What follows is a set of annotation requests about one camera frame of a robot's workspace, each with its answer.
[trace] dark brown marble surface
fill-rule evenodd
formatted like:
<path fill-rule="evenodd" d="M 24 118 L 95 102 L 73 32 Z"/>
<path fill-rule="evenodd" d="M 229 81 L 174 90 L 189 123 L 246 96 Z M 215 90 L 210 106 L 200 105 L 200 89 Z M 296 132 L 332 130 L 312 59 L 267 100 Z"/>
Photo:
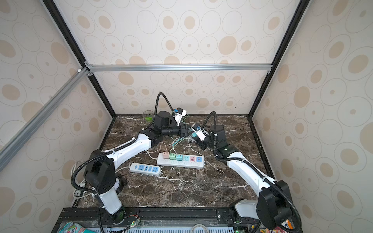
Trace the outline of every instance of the dark brown marble surface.
<path fill-rule="evenodd" d="M 206 116 L 189 116 L 186 123 L 203 123 Z M 219 116 L 217 124 L 225 125 L 226 137 L 230 144 L 236 146 L 245 157 L 257 168 L 266 173 L 258 152 L 253 134 L 245 116 Z M 142 116 L 118 116 L 104 150 L 116 147 L 136 135 L 146 125 Z M 173 139 L 164 137 L 167 149 L 170 150 Z M 232 169 L 215 160 L 212 152 L 205 151 L 191 143 L 192 148 L 205 156 L 203 169 L 162 167 L 163 174 L 159 177 L 138 173 L 130 173 L 125 168 L 118 173 L 128 178 L 128 185 L 118 195 L 126 207 L 220 207 L 228 206 L 238 198 L 256 200 L 257 197 L 249 185 Z M 150 155 L 157 158 L 158 153 L 165 151 L 164 145 L 151 148 Z M 179 143 L 175 150 L 179 154 L 197 155 L 188 145 L 188 140 Z M 140 153 L 120 166 L 130 163 L 156 165 L 157 161 L 147 153 Z M 83 198 L 78 207 L 96 206 L 96 200 L 91 196 Z"/>

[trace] wallpaper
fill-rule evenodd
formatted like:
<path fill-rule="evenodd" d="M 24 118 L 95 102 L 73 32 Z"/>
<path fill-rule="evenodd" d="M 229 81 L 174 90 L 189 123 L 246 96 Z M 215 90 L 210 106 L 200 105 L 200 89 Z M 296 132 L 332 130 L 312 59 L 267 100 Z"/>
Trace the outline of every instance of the wallpaper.
<path fill-rule="evenodd" d="M 55 0 L 90 64 L 271 63 L 299 0 Z"/>
<path fill-rule="evenodd" d="M 159 92 L 187 113 L 248 113 L 266 70 L 96 72 L 117 114 L 154 111 Z M 163 97 L 158 110 L 170 111 Z"/>
<path fill-rule="evenodd" d="M 373 1 L 316 0 L 254 124 L 305 233 L 373 231 Z"/>
<path fill-rule="evenodd" d="M 78 67 L 39 1 L 1 1 L 0 149 Z"/>
<path fill-rule="evenodd" d="M 82 78 L 1 171 L 1 233 L 51 232 L 62 208 L 74 201 L 72 166 L 99 147 L 111 119 Z"/>

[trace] white power strip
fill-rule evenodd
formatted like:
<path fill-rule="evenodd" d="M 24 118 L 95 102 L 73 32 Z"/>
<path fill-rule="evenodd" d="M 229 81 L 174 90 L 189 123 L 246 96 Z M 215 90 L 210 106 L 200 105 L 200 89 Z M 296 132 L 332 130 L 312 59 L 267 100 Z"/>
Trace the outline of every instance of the white power strip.
<path fill-rule="evenodd" d="M 160 174 L 162 174 L 162 170 L 160 167 L 141 163 L 132 163 L 129 171 L 152 176 L 159 176 Z"/>
<path fill-rule="evenodd" d="M 157 164 L 160 166 L 171 166 L 171 167 L 191 167 L 191 168 L 203 168 L 205 165 L 205 159 L 201 155 L 182 155 L 176 154 L 176 156 L 172 156 L 170 154 L 170 158 L 163 158 L 163 153 L 158 154 Z"/>

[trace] snack package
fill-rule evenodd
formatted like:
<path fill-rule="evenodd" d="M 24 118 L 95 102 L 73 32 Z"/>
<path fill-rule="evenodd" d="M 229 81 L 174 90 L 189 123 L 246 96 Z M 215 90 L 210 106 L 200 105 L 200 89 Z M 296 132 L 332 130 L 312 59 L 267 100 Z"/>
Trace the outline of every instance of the snack package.
<path fill-rule="evenodd" d="M 282 225 L 283 225 L 284 227 L 289 228 L 289 229 L 294 229 L 293 225 L 291 224 L 291 222 L 290 222 L 289 220 L 286 220 L 285 222 L 283 222 Z M 260 233 L 288 233 L 288 232 L 282 230 L 282 229 L 279 228 L 279 227 L 276 227 L 276 228 L 273 229 L 273 230 L 269 230 L 268 228 L 266 228 L 266 229 L 260 229 Z"/>
<path fill-rule="evenodd" d="M 60 230 L 59 233 L 94 233 L 94 232 L 87 230 L 86 228 L 82 227 L 78 223 L 68 222 L 62 228 L 62 230 Z"/>

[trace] green liquid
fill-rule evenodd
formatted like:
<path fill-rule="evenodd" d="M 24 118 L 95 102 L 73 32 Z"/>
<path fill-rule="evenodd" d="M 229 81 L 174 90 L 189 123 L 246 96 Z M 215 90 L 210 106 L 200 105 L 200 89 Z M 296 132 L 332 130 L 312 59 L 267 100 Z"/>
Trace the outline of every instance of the green liquid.
<path fill-rule="evenodd" d="M 152 116 L 146 116 L 146 117 L 144 117 L 144 118 L 145 118 L 145 120 L 146 120 L 147 122 L 151 122 L 151 120 L 153 119 Z"/>

